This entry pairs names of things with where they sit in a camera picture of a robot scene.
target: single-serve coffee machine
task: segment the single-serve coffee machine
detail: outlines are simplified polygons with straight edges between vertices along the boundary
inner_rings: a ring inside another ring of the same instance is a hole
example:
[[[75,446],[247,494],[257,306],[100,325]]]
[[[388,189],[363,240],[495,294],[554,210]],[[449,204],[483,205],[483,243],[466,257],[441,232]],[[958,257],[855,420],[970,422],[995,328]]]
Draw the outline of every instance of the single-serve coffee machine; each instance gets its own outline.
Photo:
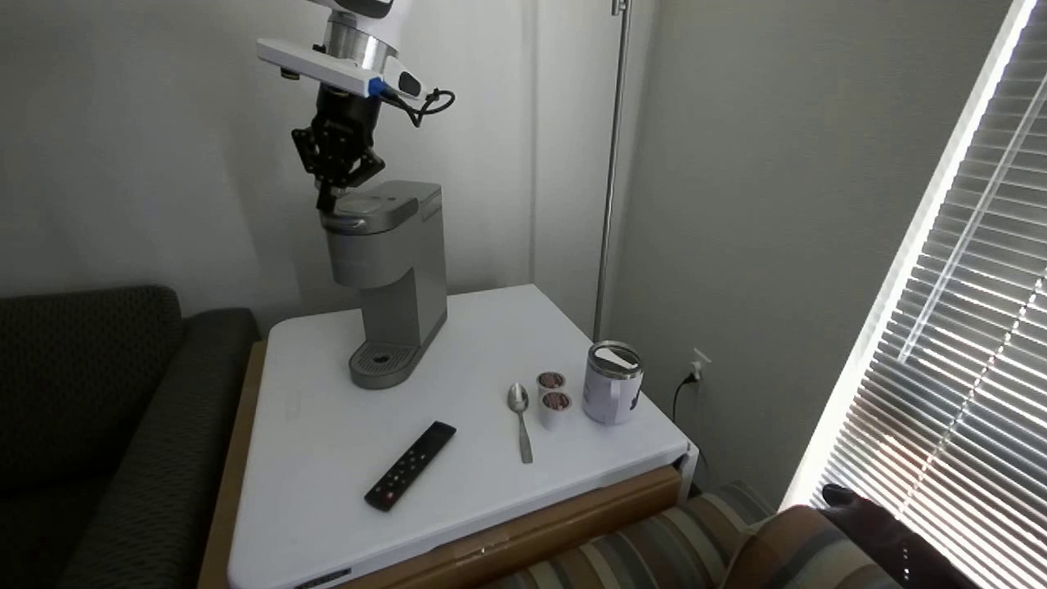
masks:
[[[319,214],[333,278],[361,290],[366,340],[349,356],[363,389],[399,385],[449,317],[441,189],[392,181]]]

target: white table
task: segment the white table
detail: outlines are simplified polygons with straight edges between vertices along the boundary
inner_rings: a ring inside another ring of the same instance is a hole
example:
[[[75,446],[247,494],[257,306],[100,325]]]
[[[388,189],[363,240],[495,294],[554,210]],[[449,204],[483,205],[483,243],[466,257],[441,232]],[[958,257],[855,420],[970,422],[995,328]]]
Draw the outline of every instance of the white table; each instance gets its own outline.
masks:
[[[231,587],[357,580],[454,538],[697,456],[641,395],[623,424],[583,411],[587,336],[532,285],[449,298],[449,325],[396,389],[345,374],[361,310],[295,317],[267,333],[247,469],[229,555]],[[526,411],[532,466],[519,466],[519,378],[567,376],[557,422]],[[388,514],[363,505],[374,482],[430,424],[458,434]]]

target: black remote control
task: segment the black remote control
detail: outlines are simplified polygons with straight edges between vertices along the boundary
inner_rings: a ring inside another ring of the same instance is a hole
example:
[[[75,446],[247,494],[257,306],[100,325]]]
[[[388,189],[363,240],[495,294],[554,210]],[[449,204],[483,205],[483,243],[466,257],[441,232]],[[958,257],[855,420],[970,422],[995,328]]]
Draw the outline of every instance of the black remote control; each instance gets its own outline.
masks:
[[[416,437],[412,449],[406,449],[399,460],[366,490],[363,501],[375,509],[392,509],[392,505],[427,469],[427,460],[449,446],[450,434],[450,424],[430,422],[423,437]]]

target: mug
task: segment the mug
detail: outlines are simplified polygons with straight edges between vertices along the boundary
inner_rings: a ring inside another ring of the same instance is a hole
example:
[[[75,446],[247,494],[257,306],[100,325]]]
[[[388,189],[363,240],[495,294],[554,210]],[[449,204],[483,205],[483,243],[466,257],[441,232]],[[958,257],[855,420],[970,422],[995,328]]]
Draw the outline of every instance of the mug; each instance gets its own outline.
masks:
[[[641,400],[643,366],[641,352],[620,340],[599,340],[587,348],[583,409],[592,422],[623,422]]]

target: metal spoon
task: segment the metal spoon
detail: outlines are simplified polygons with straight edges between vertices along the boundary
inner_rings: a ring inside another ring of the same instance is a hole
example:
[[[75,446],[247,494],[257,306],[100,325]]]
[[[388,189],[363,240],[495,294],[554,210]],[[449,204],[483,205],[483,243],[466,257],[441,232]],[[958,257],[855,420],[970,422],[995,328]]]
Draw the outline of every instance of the metal spoon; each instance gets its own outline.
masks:
[[[526,400],[526,389],[522,389],[519,382],[509,385],[508,405],[509,405],[509,409],[517,411],[517,420],[519,420],[519,460],[531,466],[532,456],[531,456],[531,434],[526,434],[526,422],[522,422],[522,411],[526,411],[531,400]]]

